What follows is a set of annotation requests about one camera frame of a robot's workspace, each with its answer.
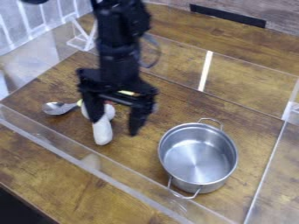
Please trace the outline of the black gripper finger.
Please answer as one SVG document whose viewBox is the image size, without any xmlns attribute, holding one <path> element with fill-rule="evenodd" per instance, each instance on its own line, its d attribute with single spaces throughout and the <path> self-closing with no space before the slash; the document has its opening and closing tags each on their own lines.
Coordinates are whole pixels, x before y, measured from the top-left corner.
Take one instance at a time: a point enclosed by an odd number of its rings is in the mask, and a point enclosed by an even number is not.
<svg viewBox="0 0 299 224">
<path fill-rule="evenodd" d="M 89 112 L 89 119 L 97 123 L 105 115 L 105 100 L 99 93 L 85 91 L 82 93 L 83 102 Z"/>
<path fill-rule="evenodd" d="M 147 117 L 155 111 L 155 102 L 135 102 L 131 105 L 131 112 L 129 118 L 129 131 L 130 135 L 135 136 L 146 125 Z"/>
</svg>

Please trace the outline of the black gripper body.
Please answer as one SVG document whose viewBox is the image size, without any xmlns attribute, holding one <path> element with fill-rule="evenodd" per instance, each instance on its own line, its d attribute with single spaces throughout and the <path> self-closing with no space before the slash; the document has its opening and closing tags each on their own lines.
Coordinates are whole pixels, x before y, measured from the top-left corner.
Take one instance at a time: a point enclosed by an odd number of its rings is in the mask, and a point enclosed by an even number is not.
<svg viewBox="0 0 299 224">
<path fill-rule="evenodd" d="M 158 88 L 141 77 L 139 58 L 103 57 L 99 68 L 79 68 L 79 91 L 87 106 L 99 106 L 106 101 L 127 106 L 154 106 Z"/>
</svg>

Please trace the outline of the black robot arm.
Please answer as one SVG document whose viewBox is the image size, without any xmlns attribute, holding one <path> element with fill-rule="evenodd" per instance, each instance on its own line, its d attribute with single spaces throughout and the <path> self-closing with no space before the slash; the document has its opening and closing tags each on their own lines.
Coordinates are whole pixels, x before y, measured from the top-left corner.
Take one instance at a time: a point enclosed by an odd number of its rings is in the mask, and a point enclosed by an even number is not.
<svg viewBox="0 0 299 224">
<path fill-rule="evenodd" d="M 134 136 L 155 110 L 158 88 L 139 76 L 141 38 L 151 29 L 151 15 L 142 0 L 90 0 L 98 19 L 99 68 L 81 68 L 79 91 L 97 123 L 106 101 L 131 108 L 129 131 Z"/>
</svg>

